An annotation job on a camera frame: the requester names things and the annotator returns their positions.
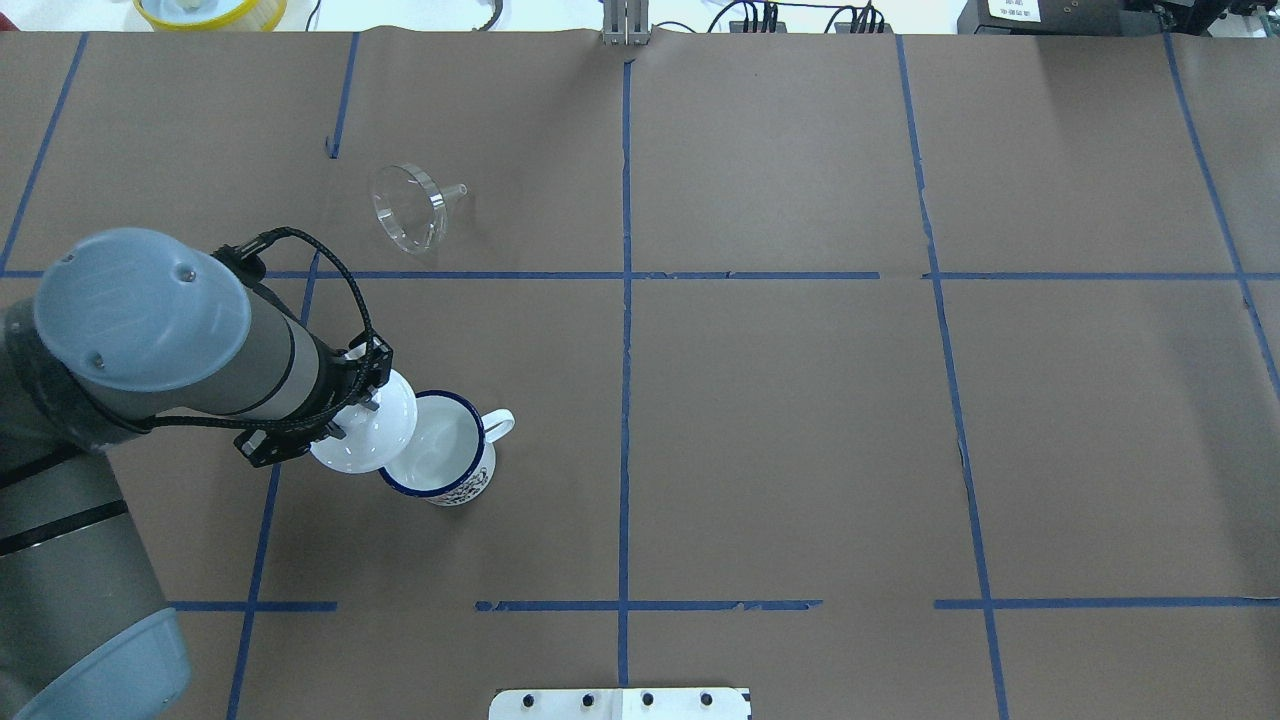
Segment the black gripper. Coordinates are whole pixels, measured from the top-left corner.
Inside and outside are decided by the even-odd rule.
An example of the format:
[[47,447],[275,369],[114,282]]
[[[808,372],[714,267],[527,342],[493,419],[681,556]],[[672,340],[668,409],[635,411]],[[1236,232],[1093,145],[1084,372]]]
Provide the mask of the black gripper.
[[362,334],[338,354],[311,334],[291,337],[289,361],[276,388],[239,414],[255,428],[236,436],[237,451],[255,468],[300,457],[310,445],[340,432],[332,424],[349,405],[370,400],[390,373],[393,351],[378,334]]

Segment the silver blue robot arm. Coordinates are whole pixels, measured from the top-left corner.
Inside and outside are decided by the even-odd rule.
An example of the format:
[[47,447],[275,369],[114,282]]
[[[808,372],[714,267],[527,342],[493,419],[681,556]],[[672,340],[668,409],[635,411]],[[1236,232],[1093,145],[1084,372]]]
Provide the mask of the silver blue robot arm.
[[[264,284],[298,240],[349,287],[337,348]],[[154,719],[192,669],[109,451],[154,430],[236,433],[256,468],[340,438],[392,374],[344,263],[291,227],[204,252],[123,227],[78,242],[3,310],[3,716]]]

